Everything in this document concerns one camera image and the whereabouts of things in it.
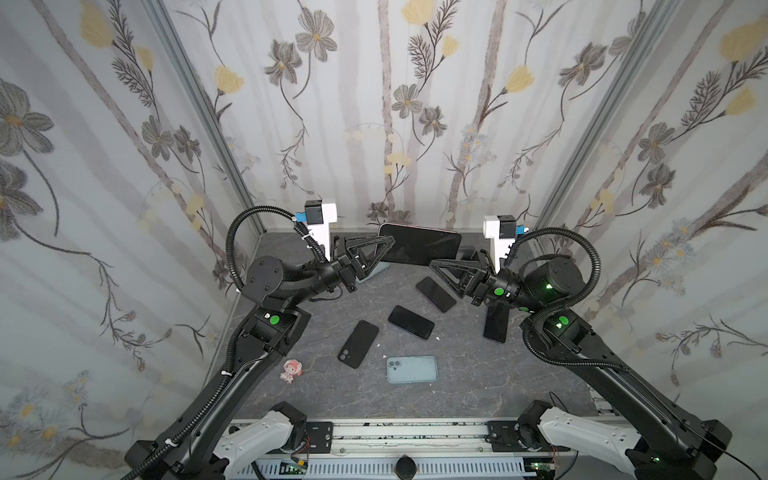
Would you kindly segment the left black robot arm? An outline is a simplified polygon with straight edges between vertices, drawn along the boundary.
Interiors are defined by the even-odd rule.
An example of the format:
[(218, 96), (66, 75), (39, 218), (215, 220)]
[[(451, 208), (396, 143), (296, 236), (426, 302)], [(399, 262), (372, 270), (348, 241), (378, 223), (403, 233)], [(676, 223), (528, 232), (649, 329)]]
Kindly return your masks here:
[[(242, 275), (235, 237), (241, 224), (258, 213), (290, 220), (312, 259), (290, 265), (262, 256)], [(128, 450), (127, 478), (230, 479), (266, 453), (298, 446), (306, 417), (285, 402), (242, 430), (227, 430), (254, 388), (301, 338), (311, 318), (301, 303), (337, 286), (355, 292), (358, 281), (370, 275), (394, 244), (391, 236), (343, 239), (328, 258), (307, 224), (282, 208), (258, 205), (238, 214), (225, 238), (225, 259), (237, 290), (254, 307), (227, 340), (218, 372), (190, 406), (156, 439), (137, 441)]]

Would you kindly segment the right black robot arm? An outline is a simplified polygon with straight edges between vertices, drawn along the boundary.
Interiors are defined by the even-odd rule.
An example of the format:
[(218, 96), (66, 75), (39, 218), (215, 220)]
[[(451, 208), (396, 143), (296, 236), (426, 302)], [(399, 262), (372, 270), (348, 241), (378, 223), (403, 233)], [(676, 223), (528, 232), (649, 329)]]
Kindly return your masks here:
[[(559, 236), (578, 244), (590, 260), (584, 278), (568, 255), (538, 257), (532, 272), (512, 271), (525, 243)], [(504, 304), (526, 312), (523, 343), (539, 360), (576, 374), (628, 421), (618, 429), (568, 415), (543, 401), (534, 403), (523, 424), (552, 446), (562, 446), (613, 465), (636, 479), (712, 479), (731, 431), (718, 420), (702, 420), (660, 393), (620, 359), (574, 311), (597, 286), (602, 264), (583, 236), (566, 228), (531, 231), (509, 248), (501, 268), (488, 253), (470, 260), (434, 260), (431, 269), (459, 297), (474, 305)]]

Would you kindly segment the black phone case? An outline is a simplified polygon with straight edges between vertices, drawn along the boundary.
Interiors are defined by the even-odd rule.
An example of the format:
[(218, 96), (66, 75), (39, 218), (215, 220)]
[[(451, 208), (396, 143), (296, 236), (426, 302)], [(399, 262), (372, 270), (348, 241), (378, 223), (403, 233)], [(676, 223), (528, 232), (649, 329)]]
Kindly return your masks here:
[(358, 369), (379, 334), (379, 328), (367, 321), (357, 323), (337, 355), (337, 359), (352, 369)]

